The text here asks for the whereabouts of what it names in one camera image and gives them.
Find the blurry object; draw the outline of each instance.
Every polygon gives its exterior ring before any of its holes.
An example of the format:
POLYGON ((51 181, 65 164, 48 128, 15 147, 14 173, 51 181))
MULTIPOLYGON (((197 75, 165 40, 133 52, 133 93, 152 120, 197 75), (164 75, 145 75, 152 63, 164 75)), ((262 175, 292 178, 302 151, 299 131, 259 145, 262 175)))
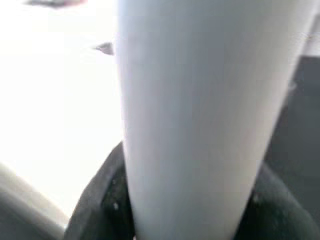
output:
POLYGON ((26 4, 57 9, 83 4, 85 2, 86 0, 29 0, 26 4))
POLYGON ((99 50, 107 55, 114 55, 114 47, 112 42, 106 42, 101 45, 98 45, 94 48, 95 50, 99 50))

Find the small dark object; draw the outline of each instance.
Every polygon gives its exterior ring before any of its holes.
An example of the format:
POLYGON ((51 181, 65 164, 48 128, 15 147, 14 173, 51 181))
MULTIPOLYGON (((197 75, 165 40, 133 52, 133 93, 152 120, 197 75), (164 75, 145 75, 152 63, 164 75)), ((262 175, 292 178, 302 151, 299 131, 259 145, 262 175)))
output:
MULTIPOLYGON (((63 239, 132 240, 134 235, 120 143, 84 190, 63 239)), ((319 229, 309 213, 284 183, 262 165, 234 240, 319 239, 319 229)))
POLYGON ((94 48, 95 50, 99 50, 107 55, 114 55, 114 47, 112 42, 106 42, 101 45, 98 45, 94 48))
POLYGON ((82 4, 84 2, 86 2, 86 0, 29 0, 28 2, 26 2, 26 4, 32 6, 42 6, 59 9, 82 4))

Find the white pole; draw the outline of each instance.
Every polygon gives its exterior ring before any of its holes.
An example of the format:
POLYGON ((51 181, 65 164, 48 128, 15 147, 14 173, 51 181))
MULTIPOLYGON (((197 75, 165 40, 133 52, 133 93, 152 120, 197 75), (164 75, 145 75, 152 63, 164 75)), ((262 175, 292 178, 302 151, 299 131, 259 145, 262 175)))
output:
POLYGON ((119 0, 138 240, 236 231, 317 0, 119 0))

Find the white tube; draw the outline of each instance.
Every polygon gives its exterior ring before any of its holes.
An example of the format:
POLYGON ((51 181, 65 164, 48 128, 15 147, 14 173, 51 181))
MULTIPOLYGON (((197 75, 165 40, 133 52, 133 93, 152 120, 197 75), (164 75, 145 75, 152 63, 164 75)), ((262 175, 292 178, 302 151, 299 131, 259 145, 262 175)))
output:
POLYGON ((137 239, 231 239, 317 0, 118 2, 137 239))

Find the white cylinder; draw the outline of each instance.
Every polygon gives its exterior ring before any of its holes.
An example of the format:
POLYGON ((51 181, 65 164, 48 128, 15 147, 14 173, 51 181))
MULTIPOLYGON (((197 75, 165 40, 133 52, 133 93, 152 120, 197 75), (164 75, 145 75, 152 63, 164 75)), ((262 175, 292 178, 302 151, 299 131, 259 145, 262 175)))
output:
POLYGON ((317 2, 118 1, 138 240, 232 239, 317 2))

